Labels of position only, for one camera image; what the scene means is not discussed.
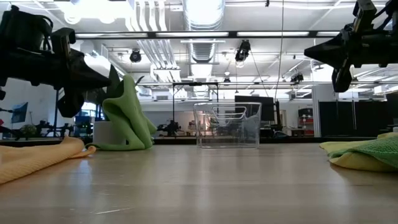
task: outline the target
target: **clear plastic bin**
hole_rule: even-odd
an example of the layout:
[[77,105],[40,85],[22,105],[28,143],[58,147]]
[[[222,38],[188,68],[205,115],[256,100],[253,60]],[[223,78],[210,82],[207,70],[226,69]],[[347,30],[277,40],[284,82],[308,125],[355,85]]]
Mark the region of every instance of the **clear plastic bin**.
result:
[[193,114],[200,148],[260,144],[261,103],[196,103]]

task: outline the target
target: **yellow cloth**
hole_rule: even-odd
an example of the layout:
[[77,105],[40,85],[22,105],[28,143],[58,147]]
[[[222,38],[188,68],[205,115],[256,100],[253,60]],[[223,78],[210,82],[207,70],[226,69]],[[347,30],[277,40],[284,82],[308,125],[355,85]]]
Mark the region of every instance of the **yellow cloth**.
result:
[[[398,133],[380,134],[377,138],[387,138],[391,136],[398,136]],[[331,152],[367,144],[368,142],[369,141],[324,142],[321,143],[319,146],[329,154]],[[360,152],[347,152],[340,157],[329,159],[329,161],[335,165],[349,169],[368,170],[376,172],[398,172],[397,168],[387,165],[377,160],[373,156]]]
[[95,152],[91,146],[87,151],[83,141],[65,137],[57,145],[33,147],[0,146],[0,184],[31,174],[40,169],[62,162],[88,156]]

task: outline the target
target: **ceiling duct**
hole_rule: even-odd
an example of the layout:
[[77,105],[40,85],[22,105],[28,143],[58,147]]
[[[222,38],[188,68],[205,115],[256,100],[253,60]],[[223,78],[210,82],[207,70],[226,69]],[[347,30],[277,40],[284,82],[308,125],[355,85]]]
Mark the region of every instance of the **ceiling duct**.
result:
[[[222,25],[224,9],[225,0],[183,0],[185,29],[189,31],[218,30]],[[195,43],[190,44],[189,49],[192,63],[200,63],[191,65],[192,75],[195,78],[209,77],[213,66],[203,63],[214,60],[216,44]]]

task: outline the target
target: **light wooden table surface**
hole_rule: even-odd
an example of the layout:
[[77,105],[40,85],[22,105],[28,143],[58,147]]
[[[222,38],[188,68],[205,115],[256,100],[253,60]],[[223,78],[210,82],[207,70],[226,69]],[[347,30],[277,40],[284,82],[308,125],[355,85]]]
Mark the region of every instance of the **light wooden table surface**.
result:
[[0,223],[398,223],[398,175],[317,144],[98,152],[0,186]]

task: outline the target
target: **exposed ceiling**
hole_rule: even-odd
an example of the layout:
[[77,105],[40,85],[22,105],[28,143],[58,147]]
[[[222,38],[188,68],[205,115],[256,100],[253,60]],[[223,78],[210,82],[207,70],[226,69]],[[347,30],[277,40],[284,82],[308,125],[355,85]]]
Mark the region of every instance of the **exposed ceiling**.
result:
[[[124,18],[116,19],[113,23],[103,24],[99,19],[82,19],[75,25],[67,24],[61,10],[56,10],[57,5],[52,1],[40,1],[45,11],[39,8],[39,4],[34,1],[20,0],[11,1],[20,7],[21,10],[33,13],[44,14],[54,21],[54,29],[59,29],[64,25],[75,29],[77,32],[106,32],[106,31],[128,31],[125,26]],[[0,10],[5,11],[9,7],[10,1],[0,1]],[[373,1],[377,6],[382,6],[386,1]],[[166,0],[165,20],[168,30],[185,30],[183,12],[176,10],[181,7],[182,2],[178,0]],[[282,1],[271,0],[270,6],[265,7],[265,1],[245,1],[245,0],[226,0],[224,20],[221,30],[281,30],[282,28]],[[333,0],[286,0],[284,1],[284,30],[340,30],[345,24],[353,21],[352,15],[355,1],[333,1]],[[337,6],[336,9],[320,9],[320,7]],[[376,23],[380,23],[385,17],[381,16]],[[239,82],[251,82],[258,80],[259,74],[264,79],[276,80],[279,75],[289,77],[291,68],[297,66],[306,79],[310,78],[310,60],[303,56],[303,51],[307,47],[319,44],[327,39],[250,39],[253,54],[245,61],[243,68],[236,68],[233,60],[236,48],[241,40],[226,39],[225,43],[217,45],[215,65],[212,69],[213,80],[222,80],[225,72],[229,72],[231,77],[238,76]],[[104,45],[109,50],[109,57],[119,64],[125,71],[131,74],[142,74],[150,72],[150,62],[143,55],[139,63],[131,63],[129,56],[131,49],[138,48],[136,40],[93,40],[96,46]],[[180,43],[180,40],[171,40],[171,46],[181,68],[181,78],[190,76],[187,44]],[[280,45],[282,44],[282,56],[279,60]],[[376,65],[367,65],[363,68],[354,68],[353,73],[358,74],[366,70],[377,68]],[[373,73],[363,80],[376,80],[388,77],[395,80],[397,69],[391,67],[382,73]]]

